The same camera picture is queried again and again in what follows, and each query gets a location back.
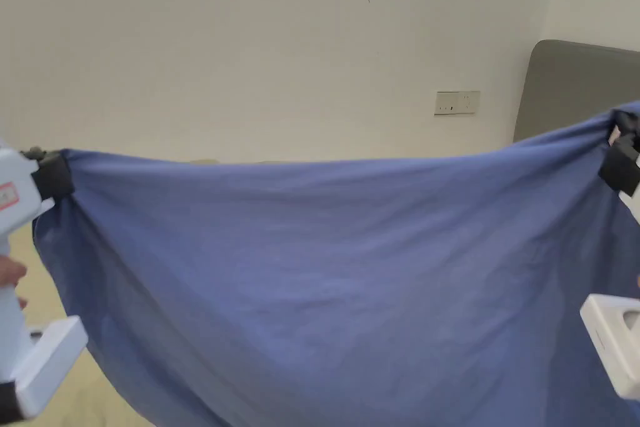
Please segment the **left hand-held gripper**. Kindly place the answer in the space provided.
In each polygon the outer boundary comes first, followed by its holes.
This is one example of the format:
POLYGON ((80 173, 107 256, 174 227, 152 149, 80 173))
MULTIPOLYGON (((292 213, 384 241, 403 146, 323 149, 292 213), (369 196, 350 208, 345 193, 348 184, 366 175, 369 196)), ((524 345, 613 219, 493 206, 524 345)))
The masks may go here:
MULTIPOLYGON (((1 143, 1 255, 9 256, 11 234, 73 192, 59 151, 32 146, 20 152, 1 143)), ((1 288, 1 418, 40 415, 87 342, 78 316, 29 327, 15 288, 1 288)))

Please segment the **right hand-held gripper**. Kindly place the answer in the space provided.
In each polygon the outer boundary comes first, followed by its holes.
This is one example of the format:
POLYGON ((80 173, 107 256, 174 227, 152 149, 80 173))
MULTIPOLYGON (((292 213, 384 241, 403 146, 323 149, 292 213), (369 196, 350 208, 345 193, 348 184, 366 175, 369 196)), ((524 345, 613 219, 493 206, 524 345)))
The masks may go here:
MULTIPOLYGON (((639 153, 633 139, 611 143, 599 177, 639 221, 639 153)), ((590 294, 580 316, 616 394, 625 400, 638 400, 639 300, 590 294)))

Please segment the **person's left hand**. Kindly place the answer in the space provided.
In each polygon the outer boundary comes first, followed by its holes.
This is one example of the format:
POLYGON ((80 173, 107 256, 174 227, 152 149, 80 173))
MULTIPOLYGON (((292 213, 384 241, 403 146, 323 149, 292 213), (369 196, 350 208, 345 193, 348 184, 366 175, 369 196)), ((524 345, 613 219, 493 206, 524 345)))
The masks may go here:
POLYGON ((1 288, 16 288, 25 277, 27 273, 27 267, 8 256, 1 256, 0 258, 0 285, 1 288))

